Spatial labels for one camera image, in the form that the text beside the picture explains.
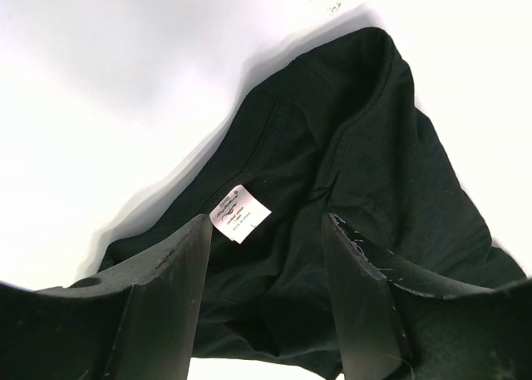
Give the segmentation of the black t shirt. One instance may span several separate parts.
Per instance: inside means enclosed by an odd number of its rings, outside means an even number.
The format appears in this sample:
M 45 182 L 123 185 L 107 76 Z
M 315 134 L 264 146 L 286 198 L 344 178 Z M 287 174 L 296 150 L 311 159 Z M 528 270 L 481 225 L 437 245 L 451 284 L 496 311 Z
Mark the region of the black t shirt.
M 145 233 L 113 242 L 102 267 L 208 214 L 237 185 L 269 216 L 240 244 L 213 233 L 197 358 L 339 375 L 321 236 L 330 212 L 436 274 L 490 289 L 525 279 L 493 245 L 431 121 L 415 106 L 410 67 L 375 27 L 304 53 L 255 87 L 195 180 Z

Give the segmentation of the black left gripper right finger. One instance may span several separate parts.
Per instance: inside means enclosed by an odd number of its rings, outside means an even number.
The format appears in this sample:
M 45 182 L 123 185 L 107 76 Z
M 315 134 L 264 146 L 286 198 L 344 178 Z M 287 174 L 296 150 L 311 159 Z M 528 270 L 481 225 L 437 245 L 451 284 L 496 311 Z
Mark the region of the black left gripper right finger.
M 531 282 L 450 279 L 323 216 L 332 313 L 347 379 L 528 379 Z

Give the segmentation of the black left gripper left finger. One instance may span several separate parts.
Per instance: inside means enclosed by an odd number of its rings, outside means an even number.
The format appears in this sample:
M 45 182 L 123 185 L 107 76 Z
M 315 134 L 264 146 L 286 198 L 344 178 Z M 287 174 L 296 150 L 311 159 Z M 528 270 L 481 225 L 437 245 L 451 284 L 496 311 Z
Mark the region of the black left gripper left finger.
M 68 288 L 1 287 L 4 379 L 184 379 L 212 225 L 171 236 Z

